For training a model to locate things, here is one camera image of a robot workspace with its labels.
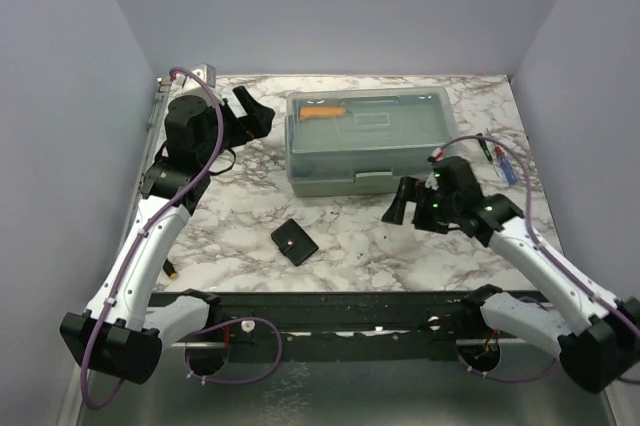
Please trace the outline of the black card holder wallet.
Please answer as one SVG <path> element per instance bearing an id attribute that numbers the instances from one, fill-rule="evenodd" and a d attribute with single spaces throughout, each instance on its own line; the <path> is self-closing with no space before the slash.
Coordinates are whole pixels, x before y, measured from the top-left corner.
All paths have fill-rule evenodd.
<path id="1" fill-rule="evenodd" d="M 271 240 L 294 266 L 301 266 L 319 247 L 294 220 L 288 219 L 270 235 Z"/>

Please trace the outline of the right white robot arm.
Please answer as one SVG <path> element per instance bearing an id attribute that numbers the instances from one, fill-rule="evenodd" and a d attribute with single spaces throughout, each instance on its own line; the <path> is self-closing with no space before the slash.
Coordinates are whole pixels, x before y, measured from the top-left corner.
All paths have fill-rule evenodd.
<path id="1" fill-rule="evenodd" d="M 545 310 L 493 285 L 463 301 L 460 325 L 480 338 L 491 330 L 515 336 L 558 360 L 581 389 L 600 393 L 639 362 L 639 301 L 622 300 L 589 279 L 528 223 L 503 194 L 483 193 L 469 162 L 435 161 L 435 184 L 403 177 L 382 220 L 400 225 L 414 203 L 415 229 L 459 230 L 515 266 L 551 304 Z"/>

